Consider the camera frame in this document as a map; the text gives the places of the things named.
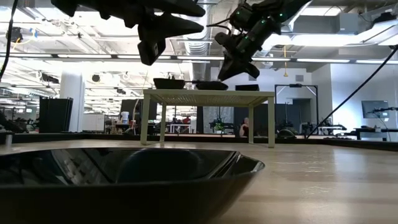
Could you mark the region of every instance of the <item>desk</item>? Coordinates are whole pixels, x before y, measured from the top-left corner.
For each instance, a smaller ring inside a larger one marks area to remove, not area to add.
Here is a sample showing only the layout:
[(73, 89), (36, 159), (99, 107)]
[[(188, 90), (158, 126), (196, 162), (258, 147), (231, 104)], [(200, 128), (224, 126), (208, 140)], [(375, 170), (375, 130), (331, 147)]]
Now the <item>desk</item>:
[(160, 141), (164, 141), (166, 106), (231, 106), (249, 108), (249, 143), (254, 139), (254, 107), (268, 101), (269, 147), (275, 146), (275, 93), (267, 91), (218, 91), (218, 90), (144, 90), (141, 144), (147, 144), (147, 123), (150, 100), (162, 104)]
[(376, 132), (375, 129), (369, 128), (356, 128), (356, 140), (361, 140), (362, 138), (381, 138), (383, 141), (387, 141), (388, 133), (398, 133), (397, 128), (382, 128), (380, 132)]
[(343, 130), (342, 127), (318, 127), (318, 129), (320, 130), (320, 132), (318, 133), (319, 135), (325, 135), (325, 129), (326, 130), (328, 130), (328, 129)]
[(189, 128), (189, 133), (192, 133), (192, 125), (191, 124), (170, 124), (170, 133), (174, 133), (175, 127), (184, 126)]
[[(252, 186), (214, 224), (397, 224), (398, 153), (326, 145), (265, 146), (210, 142), (151, 145), (234, 150), (266, 164)], [(0, 154), (79, 147), (142, 146), (139, 141), (90, 139), (32, 142), (13, 144), (10, 151), (0, 146)]]

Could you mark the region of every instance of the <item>black bowl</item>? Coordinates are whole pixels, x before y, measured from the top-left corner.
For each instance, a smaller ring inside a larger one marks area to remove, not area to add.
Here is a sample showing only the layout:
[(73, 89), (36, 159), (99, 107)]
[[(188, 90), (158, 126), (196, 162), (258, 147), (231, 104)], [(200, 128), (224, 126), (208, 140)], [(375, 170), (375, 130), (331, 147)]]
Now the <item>black bowl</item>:
[(206, 223), (264, 168), (234, 151), (148, 148), (25, 152), (0, 165), (3, 223)]
[(200, 81), (196, 87), (198, 90), (227, 90), (228, 85), (225, 85), (222, 82), (218, 81), (211, 81), (211, 82), (205, 82), (205, 81)]
[(182, 90), (185, 85), (184, 80), (171, 80), (167, 78), (154, 78), (156, 89), (159, 90)]

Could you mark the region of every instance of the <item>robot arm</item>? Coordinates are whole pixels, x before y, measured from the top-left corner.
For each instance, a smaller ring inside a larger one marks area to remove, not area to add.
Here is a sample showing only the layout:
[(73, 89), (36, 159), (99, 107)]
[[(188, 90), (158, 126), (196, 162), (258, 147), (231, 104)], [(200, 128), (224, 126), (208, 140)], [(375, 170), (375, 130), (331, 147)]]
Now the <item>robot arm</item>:
[[(282, 23), (293, 17), (311, 0), (264, 0), (256, 4), (239, 4), (228, 18), (240, 30), (238, 35), (218, 33), (217, 43), (225, 48), (224, 64), (218, 75), (223, 81), (240, 73), (254, 78), (259, 70), (251, 57), (262, 50), (261, 45), (272, 33), (280, 34)], [(115, 16), (124, 20), (126, 27), (138, 25), (141, 43), (138, 45), (142, 63), (152, 65), (165, 50), (165, 38), (201, 32), (203, 27), (195, 22), (172, 16), (171, 13), (201, 17), (205, 10), (192, 0), (51, 0), (52, 4), (69, 16), (78, 6), (99, 11), (103, 19)], [(164, 11), (156, 16), (155, 9)]]
[(264, 41), (276, 33), (280, 35), (282, 23), (293, 17), (311, 0), (263, 1), (259, 4), (240, 4), (229, 18), (229, 23), (242, 33), (216, 34), (215, 40), (225, 48), (224, 64), (218, 79), (223, 81), (240, 73), (257, 78), (259, 70), (251, 63), (251, 57), (262, 50)]

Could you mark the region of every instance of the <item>whiteboard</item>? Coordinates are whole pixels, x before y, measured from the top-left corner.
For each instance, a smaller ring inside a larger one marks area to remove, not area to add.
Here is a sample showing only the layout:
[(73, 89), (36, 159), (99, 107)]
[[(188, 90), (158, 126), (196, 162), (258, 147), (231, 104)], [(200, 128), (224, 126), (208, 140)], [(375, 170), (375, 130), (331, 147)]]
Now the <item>whiteboard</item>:
[(83, 114), (83, 131), (104, 131), (105, 115)]

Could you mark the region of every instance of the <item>white column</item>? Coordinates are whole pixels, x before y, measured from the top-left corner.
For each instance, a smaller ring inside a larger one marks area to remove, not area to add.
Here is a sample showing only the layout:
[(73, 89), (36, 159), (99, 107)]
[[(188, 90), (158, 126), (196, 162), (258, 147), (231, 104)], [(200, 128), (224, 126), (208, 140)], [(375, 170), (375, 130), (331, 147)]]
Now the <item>white column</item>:
[(81, 132), (85, 110), (85, 80), (79, 70), (63, 70), (60, 98), (73, 98), (69, 131)]

